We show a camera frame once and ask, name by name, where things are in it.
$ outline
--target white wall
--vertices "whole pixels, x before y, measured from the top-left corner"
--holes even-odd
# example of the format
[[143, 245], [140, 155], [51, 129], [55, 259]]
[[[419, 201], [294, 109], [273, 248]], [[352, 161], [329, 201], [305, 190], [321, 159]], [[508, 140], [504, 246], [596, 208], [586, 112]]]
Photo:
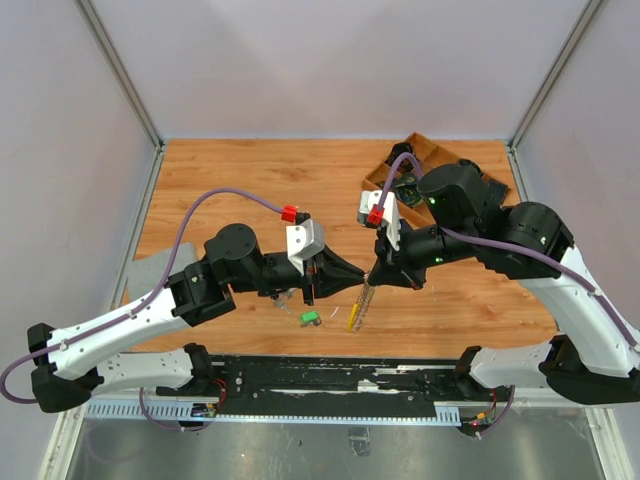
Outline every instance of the white wall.
[[[0, 66], [4, 369], [29, 326], [107, 307], [152, 148], [73, 2], [5, 2]], [[31, 396], [31, 368], [14, 393]], [[0, 399], [2, 478], [35, 478], [54, 421]]]
[[585, 0], [95, 0], [167, 137], [508, 138]]
[[[527, 190], [554, 207], [595, 278], [640, 327], [640, 2], [608, 2], [520, 148]], [[640, 406], [616, 415], [640, 476]]]

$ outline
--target gray mat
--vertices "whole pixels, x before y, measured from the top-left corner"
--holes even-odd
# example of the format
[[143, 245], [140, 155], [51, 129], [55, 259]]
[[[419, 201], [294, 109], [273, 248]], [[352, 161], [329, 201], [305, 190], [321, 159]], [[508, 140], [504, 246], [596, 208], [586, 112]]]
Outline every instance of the gray mat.
[[[153, 290], [164, 269], [167, 267], [169, 260], [170, 248], [160, 253], [151, 255], [150, 257], [136, 260], [129, 265], [127, 271], [127, 289], [129, 290], [129, 298], [132, 300], [143, 296], [145, 293]], [[176, 261], [173, 264], [171, 273], [179, 272], [190, 263], [198, 259], [196, 256], [196, 247], [193, 243], [183, 243], [178, 247]]]

